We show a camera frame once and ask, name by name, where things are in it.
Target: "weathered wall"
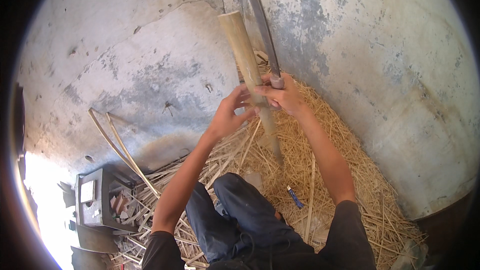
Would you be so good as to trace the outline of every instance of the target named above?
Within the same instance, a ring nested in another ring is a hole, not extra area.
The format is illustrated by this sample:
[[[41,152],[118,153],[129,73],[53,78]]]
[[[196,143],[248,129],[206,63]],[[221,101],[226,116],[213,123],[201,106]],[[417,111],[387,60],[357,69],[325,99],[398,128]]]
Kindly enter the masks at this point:
[[[45,0],[19,64],[26,149],[68,169],[55,179],[70,184],[118,163],[87,114],[93,107],[113,140],[103,114],[117,116],[144,169],[187,154],[238,84],[221,12],[222,0]]]
[[[407,217],[472,188],[479,78],[449,0],[262,0],[280,67],[314,87],[362,140]],[[240,10],[263,44],[248,0]]]

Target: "knife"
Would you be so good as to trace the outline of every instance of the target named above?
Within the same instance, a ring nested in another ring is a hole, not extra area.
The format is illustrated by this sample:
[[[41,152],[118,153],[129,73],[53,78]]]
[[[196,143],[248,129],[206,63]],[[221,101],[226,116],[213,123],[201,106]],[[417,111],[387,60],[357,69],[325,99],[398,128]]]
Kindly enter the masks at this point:
[[[251,8],[257,20],[258,27],[260,29],[261,38],[263,39],[263,44],[265,45],[265,50],[268,55],[268,62],[270,63],[270,69],[272,69],[272,76],[270,77],[270,82],[274,89],[283,89],[284,81],[282,76],[280,76],[279,61],[277,59],[277,54],[275,53],[275,47],[273,46],[272,34],[268,28],[267,17],[265,17],[265,11],[260,0],[250,0]]]

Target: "bamboo pole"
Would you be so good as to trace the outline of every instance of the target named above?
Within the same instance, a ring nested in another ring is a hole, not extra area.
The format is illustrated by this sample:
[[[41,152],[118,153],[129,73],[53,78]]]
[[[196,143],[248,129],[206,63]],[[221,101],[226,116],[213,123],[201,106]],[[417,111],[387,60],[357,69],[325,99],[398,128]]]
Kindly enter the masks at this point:
[[[263,124],[268,140],[272,144],[276,160],[280,165],[283,165],[279,138],[277,137],[275,122],[267,98],[254,92],[255,86],[261,86],[263,82],[260,71],[258,70],[252,44],[250,43],[245,24],[243,23],[242,15],[239,11],[236,11],[219,15],[218,20],[223,27],[228,43],[230,43],[232,47],[233,55],[237,60],[245,84],[250,91],[252,103],[260,108],[259,116],[261,123]]]

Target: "right hand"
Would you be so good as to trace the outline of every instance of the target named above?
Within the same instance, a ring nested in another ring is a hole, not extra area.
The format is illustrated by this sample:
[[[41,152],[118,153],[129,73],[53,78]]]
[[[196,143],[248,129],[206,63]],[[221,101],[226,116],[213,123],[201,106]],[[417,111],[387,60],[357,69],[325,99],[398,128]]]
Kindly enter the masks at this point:
[[[272,74],[265,74],[261,76],[263,83],[270,82]],[[283,72],[281,74],[285,87],[282,90],[272,88],[271,86],[256,86],[255,92],[265,96],[269,104],[274,107],[281,106],[289,115],[296,117],[297,114],[307,105],[303,101],[303,97],[295,86],[292,77]]]

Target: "dark blue jeans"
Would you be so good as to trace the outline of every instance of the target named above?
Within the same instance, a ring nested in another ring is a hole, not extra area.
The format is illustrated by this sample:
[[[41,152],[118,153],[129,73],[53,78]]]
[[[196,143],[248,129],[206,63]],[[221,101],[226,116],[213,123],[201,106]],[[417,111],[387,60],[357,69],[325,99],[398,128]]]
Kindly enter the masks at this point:
[[[275,217],[272,204],[239,175],[226,173],[218,177],[213,190],[231,219],[215,210],[200,182],[195,185],[185,208],[209,263],[231,260],[253,243],[255,248],[303,243],[298,233]]]

